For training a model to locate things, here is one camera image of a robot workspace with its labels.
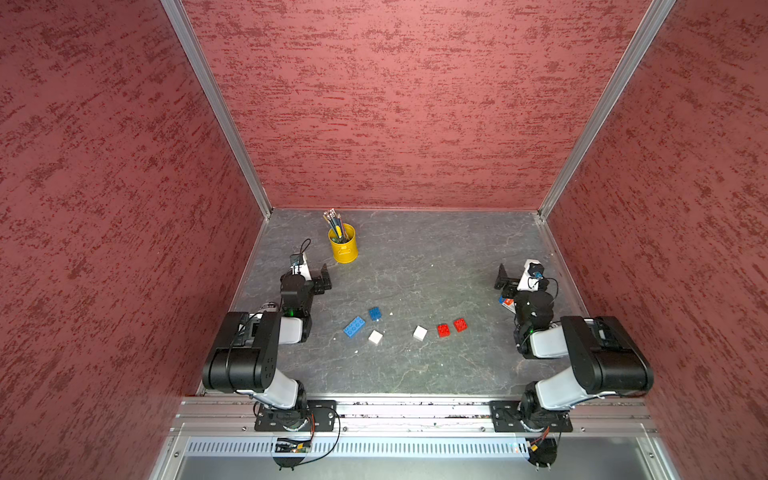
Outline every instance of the red wall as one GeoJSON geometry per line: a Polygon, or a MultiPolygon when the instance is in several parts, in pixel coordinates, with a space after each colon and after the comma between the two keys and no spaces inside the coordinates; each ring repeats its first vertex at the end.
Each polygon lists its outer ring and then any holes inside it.
{"type": "Polygon", "coordinates": [[[143,480],[261,216],[160,2],[0,38],[0,478],[143,480]]]}
{"type": "Polygon", "coordinates": [[[549,223],[684,478],[768,478],[768,3],[678,0],[549,223]]]}
{"type": "Polygon", "coordinates": [[[649,0],[187,0],[275,207],[536,210],[649,0]]]}

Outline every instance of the blue lego brick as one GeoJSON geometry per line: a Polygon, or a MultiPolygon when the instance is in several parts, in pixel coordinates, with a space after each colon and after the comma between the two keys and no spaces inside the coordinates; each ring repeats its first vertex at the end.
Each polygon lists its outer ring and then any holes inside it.
{"type": "Polygon", "coordinates": [[[366,321],[356,316],[355,319],[346,326],[344,333],[351,339],[356,333],[360,331],[366,324],[366,321]]]}
{"type": "Polygon", "coordinates": [[[371,320],[373,320],[374,322],[378,322],[382,317],[382,311],[379,310],[377,306],[368,310],[368,314],[371,316],[371,320]]]}

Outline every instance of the aluminum frame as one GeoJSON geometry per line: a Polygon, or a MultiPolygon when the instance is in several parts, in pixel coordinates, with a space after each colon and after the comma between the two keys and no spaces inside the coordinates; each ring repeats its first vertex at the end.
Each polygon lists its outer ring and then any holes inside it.
{"type": "Polygon", "coordinates": [[[261,228],[259,228],[259,233],[256,235],[256,241],[253,242],[253,248],[250,251],[250,255],[248,256],[248,261],[245,263],[245,268],[243,269],[243,272],[240,274],[240,281],[237,282],[237,288],[235,289],[235,294],[232,296],[232,303],[230,303],[230,312],[236,312],[237,308],[237,301],[240,299],[240,297],[243,294],[243,288],[245,287],[246,282],[248,281],[248,278],[250,277],[250,273],[253,270],[253,264],[256,262],[256,257],[259,250],[259,245],[261,244],[261,239],[264,236],[264,232],[266,231],[267,226],[270,223],[269,217],[264,217],[264,221],[261,223],[261,228]]]}
{"type": "Polygon", "coordinates": [[[651,2],[629,45],[627,45],[627,50],[624,51],[624,55],[622,55],[619,64],[616,66],[616,70],[614,70],[605,90],[603,90],[598,104],[595,105],[592,115],[584,126],[584,130],[581,132],[578,140],[576,140],[576,144],[568,155],[568,159],[563,164],[560,174],[555,179],[552,187],[549,189],[549,193],[544,198],[544,202],[542,202],[541,207],[538,209],[543,219],[546,220],[549,214],[552,213],[554,205],[565,191],[565,187],[568,185],[571,177],[573,177],[576,168],[584,160],[587,150],[589,150],[603,123],[613,110],[614,105],[616,105],[621,92],[624,91],[630,78],[632,78],[634,71],[645,56],[645,52],[659,32],[659,28],[661,28],[674,3],[675,0],[653,0],[651,2]]]}
{"type": "Polygon", "coordinates": [[[205,92],[205,96],[210,102],[210,107],[214,110],[221,130],[230,143],[232,153],[234,153],[237,163],[243,171],[243,176],[245,176],[248,182],[253,197],[256,198],[256,202],[259,204],[262,215],[264,215],[265,219],[270,218],[272,215],[272,205],[266,197],[266,191],[259,180],[253,162],[250,160],[245,143],[237,131],[237,126],[227,107],[227,103],[224,101],[219,85],[216,83],[214,73],[210,70],[203,49],[197,41],[197,36],[194,34],[187,11],[184,10],[180,0],[161,0],[161,3],[170,19],[170,24],[174,27],[182,48],[184,48],[184,52],[187,54],[187,59],[189,59],[192,65],[197,80],[200,82],[200,86],[203,87],[203,92],[205,92]]]}
{"type": "MultiPolygon", "coordinates": [[[[334,399],[342,416],[342,437],[412,439],[508,439],[535,434],[496,433],[488,402],[509,396],[309,395],[334,399]]],[[[273,432],[253,430],[253,401],[234,394],[185,397],[168,432],[166,448],[151,478],[176,478],[187,445],[200,437],[272,438],[273,432]]],[[[571,410],[574,431],[564,437],[636,438],[649,472],[658,480],[676,480],[677,473],[661,443],[643,398],[593,399],[571,410]]],[[[335,438],[335,432],[316,433],[335,438]]]]}
{"type": "Polygon", "coordinates": [[[552,266],[560,273],[562,281],[558,284],[558,289],[561,289],[561,292],[565,295],[565,301],[573,309],[572,315],[588,318],[590,315],[587,311],[587,306],[581,298],[581,294],[571,276],[571,271],[568,269],[568,264],[565,262],[560,247],[558,247],[558,242],[554,239],[554,235],[552,235],[552,230],[549,229],[547,221],[540,216],[537,216],[536,227],[538,228],[539,236],[544,242],[545,247],[551,252],[552,258],[550,259],[550,262],[552,266]]]}

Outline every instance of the yellow cup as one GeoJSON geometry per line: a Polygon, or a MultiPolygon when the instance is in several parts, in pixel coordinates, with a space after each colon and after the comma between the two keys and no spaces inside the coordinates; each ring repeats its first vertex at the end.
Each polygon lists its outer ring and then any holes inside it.
{"type": "Polygon", "coordinates": [[[333,249],[333,258],[339,263],[352,263],[357,258],[357,237],[355,237],[355,229],[352,225],[344,224],[344,230],[349,237],[347,243],[336,243],[332,239],[336,238],[333,230],[328,230],[328,240],[331,242],[331,248],[333,249]]]}

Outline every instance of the gray table surface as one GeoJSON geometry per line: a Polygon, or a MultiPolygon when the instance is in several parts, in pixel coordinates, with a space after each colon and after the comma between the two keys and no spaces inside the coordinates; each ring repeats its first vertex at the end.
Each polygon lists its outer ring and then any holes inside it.
{"type": "MultiPolygon", "coordinates": [[[[309,393],[516,395],[533,380],[568,366],[566,359],[526,360],[515,350],[512,314],[493,289],[498,265],[510,276],[528,258],[564,280],[549,262],[534,214],[489,212],[344,211],[357,230],[359,257],[333,259],[327,224],[318,210],[275,210],[240,289],[236,310],[255,312],[280,301],[280,276],[306,238],[310,269],[323,263],[333,289],[315,297],[313,328],[305,343],[282,345],[277,368],[309,393]],[[372,322],[368,310],[383,314],[372,322]],[[366,325],[350,339],[343,329],[356,316],[366,325]],[[464,318],[468,329],[452,323],[464,318]],[[451,335],[438,338],[447,323],[451,335]],[[423,342],[412,334],[428,330],[423,342]],[[368,341],[374,330],[381,343],[368,341]]],[[[558,298],[555,315],[573,314],[558,298]]]]}

